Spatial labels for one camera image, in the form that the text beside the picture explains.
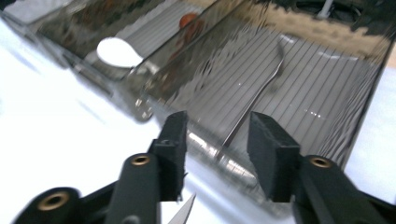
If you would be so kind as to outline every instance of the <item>metal rod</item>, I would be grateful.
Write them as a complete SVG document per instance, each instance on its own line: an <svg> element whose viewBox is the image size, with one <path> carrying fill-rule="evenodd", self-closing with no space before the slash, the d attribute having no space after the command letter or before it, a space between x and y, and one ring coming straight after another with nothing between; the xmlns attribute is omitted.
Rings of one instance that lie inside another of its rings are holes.
<svg viewBox="0 0 396 224"><path fill-rule="evenodd" d="M278 48L281 60L280 60L279 64L277 65L275 72L265 81L265 83L259 88L259 90L256 92L256 94L250 100L246 109L242 113L242 116L239 117L239 120L235 123L235 125L231 129L230 133L225 138L225 140L222 144L224 147L228 147L231 144L231 142L233 141L233 138L238 133L239 128L242 126L243 122L247 118L248 113L250 112L251 108L256 104L257 100L259 99L260 95L265 90L265 88L275 79L275 77L282 74L282 64L285 61L285 52L284 52L283 47L280 42L281 41L279 39L277 42L277 48Z"/></svg>
<svg viewBox="0 0 396 224"><path fill-rule="evenodd" d="M288 55L292 59L293 58L298 58L298 61L296 63L292 63L291 60L290 60L287 63L283 64L283 66L284 66L284 71L283 72L285 73L285 75L283 76L283 82L278 83L279 86L284 87L285 85L288 85L287 79L289 79L289 77L291 76L291 74L292 74L291 71L294 72L296 69L298 69L297 68L298 64L302 63L302 64L305 64L305 66L306 66L308 64L308 62L311 61L312 57L315 55L313 53L312 54L308 53L308 51L310 51L310 50L313 50L313 51L317 51L318 50L318 46L315 46L313 44L310 44L310 46L308 48L306 48L306 51L303 54L304 56L300 55L304 51L304 46L307 45L307 44L308 43L306 43L306 40L305 40L304 43L300 47L299 47L298 44L297 45L296 44L292 45L292 47L296 48L296 49L290 51L290 53L288 53ZM278 95L280 94L281 100L275 99L275 94L278 94ZM263 113L265 111L268 115L270 115L271 117L274 118L274 111L278 108L279 103L284 100L287 92L279 93L278 91L276 91L275 94L273 94L272 96L267 97L267 99L266 99L266 101L264 103L261 101L261 103L258 104L259 107L257 108L257 112ZM276 105L276 106L274 106L274 110L273 111L267 109L269 105ZM240 139L248 139L248 131L245 131L243 137L241 137Z"/></svg>

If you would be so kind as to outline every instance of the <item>blade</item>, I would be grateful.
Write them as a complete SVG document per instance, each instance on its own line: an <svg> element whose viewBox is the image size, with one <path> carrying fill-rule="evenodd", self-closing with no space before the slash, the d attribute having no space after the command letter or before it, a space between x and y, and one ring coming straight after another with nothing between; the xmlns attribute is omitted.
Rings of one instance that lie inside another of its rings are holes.
<svg viewBox="0 0 396 224"><path fill-rule="evenodd" d="M194 204L196 194L193 194L186 203L178 210L175 216L168 224L185 224L189 218L190 211Z"/></svg>

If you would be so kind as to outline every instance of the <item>white spoon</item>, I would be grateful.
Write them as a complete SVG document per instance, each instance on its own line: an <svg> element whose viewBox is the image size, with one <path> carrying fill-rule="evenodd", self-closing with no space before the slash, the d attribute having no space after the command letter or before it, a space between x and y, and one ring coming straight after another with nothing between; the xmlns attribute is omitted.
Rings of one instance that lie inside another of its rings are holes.
<svg viewBox="0 0 396 224"><path fill-rule="evenodd" d="M143 61L131 45L117 37L103 39L96 52L100 60L116 67L134 68Z"/></svg>

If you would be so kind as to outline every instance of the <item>metal dish rack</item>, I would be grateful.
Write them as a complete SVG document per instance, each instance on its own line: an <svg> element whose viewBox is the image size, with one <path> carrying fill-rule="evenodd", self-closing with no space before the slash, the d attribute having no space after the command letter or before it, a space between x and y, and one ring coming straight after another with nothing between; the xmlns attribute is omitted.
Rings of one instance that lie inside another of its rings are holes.
<svg viewBox="0 0 396 224"><path fill-rule="evenodd" d="M381 33L362 23L371 14L348 23L318 20L293 1L235 2L151 74L144 93L159 120L187 110L191 153L281 216L288 207L265 201L248 159L247 112L273 117L304 155L345 165L392 46L395 19Z"/></svg>
<svg viewBox="0 0 396 224"><path fill-rule="evenodd" d="M0 15L133 118L187 110L190 154L279 217L288 205L265 200L248 160L248 112L276 119L303 154L344 166L396 32L392 0L334 0L358 10L347 22L319 20L312 0L59 1L29 20ZM178 30L191 11L201 14ZM136 69L98 60L114 35L145 57Z"/></svg>

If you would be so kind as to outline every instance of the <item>red object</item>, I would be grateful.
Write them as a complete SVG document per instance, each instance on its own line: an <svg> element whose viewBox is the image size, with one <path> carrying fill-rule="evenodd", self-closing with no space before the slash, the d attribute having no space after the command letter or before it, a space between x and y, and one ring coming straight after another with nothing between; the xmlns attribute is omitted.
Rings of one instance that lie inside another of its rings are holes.
<svg viewBox="0 0 396 224"><path fill-rule="evenodd" d="M197 16L198 16L198 14L193 13L193 12L184 15L184 16L180 19L180 22L178 23L178 27L180 27L180 29L182 29L182 28L185 27L190 21L194 20Z"/></svg>

